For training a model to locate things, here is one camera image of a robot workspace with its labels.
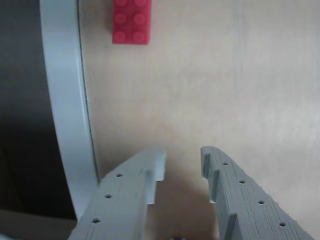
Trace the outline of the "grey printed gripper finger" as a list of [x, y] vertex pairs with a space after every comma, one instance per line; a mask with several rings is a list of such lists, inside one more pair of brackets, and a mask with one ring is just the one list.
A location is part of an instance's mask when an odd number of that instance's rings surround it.
[[142, 240], [148, 205], [165, 177], [166, 152], [148, 148], [100, 182], [70, 240]]
[[213, 146], [201, 148], [201, 175], [208, 181], [222, 240], [311, 240], [228, 155]]

